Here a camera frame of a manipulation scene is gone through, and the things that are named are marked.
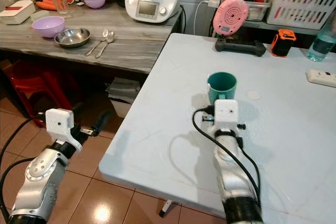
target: white table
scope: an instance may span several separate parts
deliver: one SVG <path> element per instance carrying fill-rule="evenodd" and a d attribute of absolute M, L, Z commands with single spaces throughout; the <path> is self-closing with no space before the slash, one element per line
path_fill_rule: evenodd
<path fill-rule="evenodd" d="M 264 222 L 334 222 L 336 88 L 310 83 L 305 73 L 336 73 L 336 55 L 317 63 L 292 48 L 287 58 L 269 52 L 258 58 L 216 52 L 214 43 L 170 36 L 100 162 L 104 178 L 223 216 L 214 145 L 193 128 L 191 116 L 209 103 L 208 74 L 227 71 L 238 80 L 245 150 L 261 172 Z M 248 98 L 250 90 L 260 99 Z"/>

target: white basket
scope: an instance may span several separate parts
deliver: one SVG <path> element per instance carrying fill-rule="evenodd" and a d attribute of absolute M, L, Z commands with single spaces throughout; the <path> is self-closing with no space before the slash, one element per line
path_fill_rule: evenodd
<path fill-rule="evenodd" d="M 125 103 L 125 102 L 114 101 L 111 99 L 110 101 L 113 104 L 113 107 L 117 113 L 117 116 L 120 118 L 125 118 L 132 105 L 129 103 Z"/>
<path fill-rule="evenodd" d="M 319 30 L 336 7 L 336 0 L 272 0 L 267 23 Z"/>

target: green mug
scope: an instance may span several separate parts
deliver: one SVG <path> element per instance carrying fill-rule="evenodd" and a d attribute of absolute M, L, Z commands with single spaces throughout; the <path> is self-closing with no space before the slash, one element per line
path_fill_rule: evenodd
<path fill-rule="evenodd" d="M 234 99 L 237 79 L 226 72 L 213 73 L 208 77 L 208 95 L 211 105 L 217 99 Z"/>

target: table leg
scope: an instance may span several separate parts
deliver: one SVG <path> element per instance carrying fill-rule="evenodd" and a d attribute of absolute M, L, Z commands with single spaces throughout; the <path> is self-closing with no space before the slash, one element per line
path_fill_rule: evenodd
<path fill-rule="evenodd" d="M 171 200 L 167 200 L 166 203 L 164 204 L 163 208 L 161 209 L 159 215 L 160 217 L 164 217 L 164 215 L 166 214 L 166 212 L 168 211 L 169 206 L 172 204 Z"/>

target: pink device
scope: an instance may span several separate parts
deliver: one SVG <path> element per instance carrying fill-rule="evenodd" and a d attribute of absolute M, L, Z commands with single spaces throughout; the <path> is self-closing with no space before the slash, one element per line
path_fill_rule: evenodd
<path fill-rule="evenodd" d="M 214 17 L 214 29 L 218 34 L 234 34 L 245 22 L 248 5 L 244 0 L 225 0 L 219 6 Z"/>

